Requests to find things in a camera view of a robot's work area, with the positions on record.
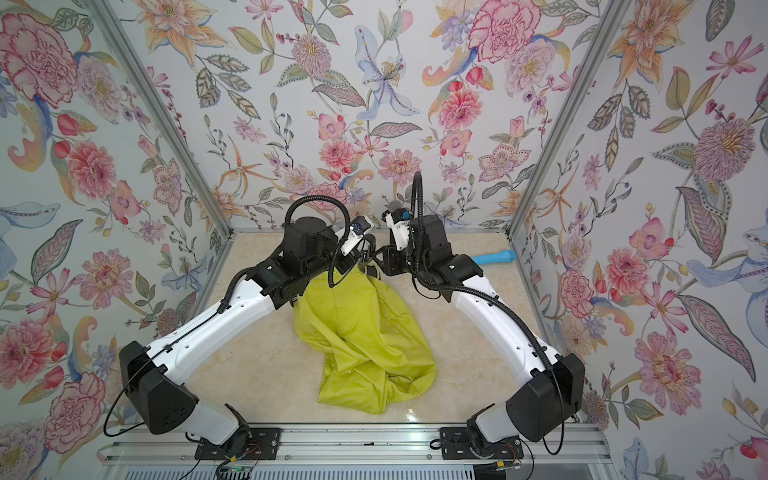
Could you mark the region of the lime green trousers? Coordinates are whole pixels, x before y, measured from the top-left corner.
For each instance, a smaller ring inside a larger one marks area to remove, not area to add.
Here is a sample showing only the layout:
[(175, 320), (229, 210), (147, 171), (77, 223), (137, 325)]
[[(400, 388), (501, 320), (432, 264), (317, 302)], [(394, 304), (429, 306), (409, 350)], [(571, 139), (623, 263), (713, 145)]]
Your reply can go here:
[(294, 306), (299, 339), (324, 356), (321, 404), (383, 414), (425, 394), (434, 354), (406, 302), (388, 284), (353, 271), (335, 287), (326, 273)]

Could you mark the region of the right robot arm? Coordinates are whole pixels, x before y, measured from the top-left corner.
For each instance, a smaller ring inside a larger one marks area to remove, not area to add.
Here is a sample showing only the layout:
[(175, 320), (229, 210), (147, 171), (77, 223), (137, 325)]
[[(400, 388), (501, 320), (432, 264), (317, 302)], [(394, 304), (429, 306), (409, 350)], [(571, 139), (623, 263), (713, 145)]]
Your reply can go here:
[(467, 422), (475, 451), (508, 438), (539, 442), (562, 430), (582, 407), (585, 365), (547, 344), (502, 301), (482, 268), (457, 254), (442, 222), (406, 209), (386, 212), (390, 242), (374, 255), (382, 272), (408, 273), (415, 284), (438, 293), (465, 314), (496, 349), (515, 378), (517, 391)]

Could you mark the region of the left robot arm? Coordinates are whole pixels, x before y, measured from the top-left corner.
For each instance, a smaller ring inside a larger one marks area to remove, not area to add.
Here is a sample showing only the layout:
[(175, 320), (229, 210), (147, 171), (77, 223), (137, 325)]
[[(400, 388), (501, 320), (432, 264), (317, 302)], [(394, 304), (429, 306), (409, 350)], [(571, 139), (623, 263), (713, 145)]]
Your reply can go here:
[(185, 432), (229, 451), (247, 448), (248, 422), (229, 404), (202, 400), (187, 388), (188, 378), (251, 324), (294, 301), (315, 277), (349, 272), (372, 227), (366, 216), (339, 230), (314, 217), (293, 221), (271, 255), (232, 278), (218, 304), (146, 346), (124, 347), (124, 393), (149, 431)]

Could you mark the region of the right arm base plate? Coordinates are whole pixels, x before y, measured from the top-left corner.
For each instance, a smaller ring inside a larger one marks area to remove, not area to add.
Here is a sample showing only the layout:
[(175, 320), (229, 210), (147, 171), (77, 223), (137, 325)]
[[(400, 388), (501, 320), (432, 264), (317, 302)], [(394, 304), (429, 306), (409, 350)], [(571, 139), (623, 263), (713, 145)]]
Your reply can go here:
[(507, 423), (478, 423), (440, 427), (430, 442), (444, 460), (518, 461), (525, 458), (518, 430)]

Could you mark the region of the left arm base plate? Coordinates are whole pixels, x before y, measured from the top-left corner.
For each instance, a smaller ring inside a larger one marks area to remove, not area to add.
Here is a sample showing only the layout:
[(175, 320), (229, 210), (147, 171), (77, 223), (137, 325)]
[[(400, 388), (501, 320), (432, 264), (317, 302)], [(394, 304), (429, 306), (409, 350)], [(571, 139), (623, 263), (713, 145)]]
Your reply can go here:
[(226, 403), (225, 407), (237, 421), (237, 429), (221, 445), (201, 437), (197, 441), (194, 458), (211, 461), (229, 460), (230, 462), (275, 460), (283, 433), (282, 429), (250, 426), (233, 406)]

